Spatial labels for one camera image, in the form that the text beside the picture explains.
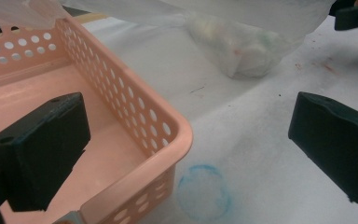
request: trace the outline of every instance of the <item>perforated plastic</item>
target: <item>perforated plastic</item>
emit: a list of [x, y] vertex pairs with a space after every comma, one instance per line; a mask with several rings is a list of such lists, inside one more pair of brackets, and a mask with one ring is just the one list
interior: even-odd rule
[[81, 91], [91, 141], [46, 213], [7, 223], [51, 223], [79, 210], [86, 223], [135, 223], [172, 192], [191, 128], [178, 112], [69, 16], [52, 30], [2, 27], [0, 130], [47, 99]]

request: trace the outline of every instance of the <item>white plastic bag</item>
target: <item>white plastic bag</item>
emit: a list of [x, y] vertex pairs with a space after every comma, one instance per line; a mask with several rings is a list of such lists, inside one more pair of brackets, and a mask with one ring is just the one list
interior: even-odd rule
[[206, 57], [229, 77], [262, 77], [303, 41], [264, 29], [195, 14], [187, 30]]
[[262, 77], [327, 17], [336, 0], [60, 0], [124, 21], [183, 26], [229, 77]]
[[51, 29], [64, 16], [57, 0], [0, 0], [0, 26]]

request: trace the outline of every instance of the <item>table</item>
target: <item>table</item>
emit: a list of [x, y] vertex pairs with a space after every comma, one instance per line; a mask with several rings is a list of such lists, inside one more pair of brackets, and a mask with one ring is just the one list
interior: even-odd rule
[[84, 24], [194, 130], [173, 195], [141, 223], [358, 223], [358, 204], [287, 137], [299, 91], [358, 110], [358, 29], [333, 24], [328, 17], [267, 76], [239, 80], [221, 74], [184, 29]]

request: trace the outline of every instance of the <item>black rubber pad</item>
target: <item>black rubber pad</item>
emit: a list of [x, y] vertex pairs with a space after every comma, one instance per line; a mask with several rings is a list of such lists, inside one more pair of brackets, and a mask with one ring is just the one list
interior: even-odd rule
[[90, 140], [81, 93], [54, 98], [0, 132], [13, 211], [46, 210]]
[[332, 99], [300, 92], [289, 138], [358, 203], [358, 111]]

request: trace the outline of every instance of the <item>blue ink stain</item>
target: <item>blue ink stain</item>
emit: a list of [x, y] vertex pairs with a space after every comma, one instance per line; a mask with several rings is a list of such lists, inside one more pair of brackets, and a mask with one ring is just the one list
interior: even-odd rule
[[176, 198], [181, 209], [196, 221], [217, 220], [231, 206], [224, 178], [211, 165], [190, 167], [179, 181]]

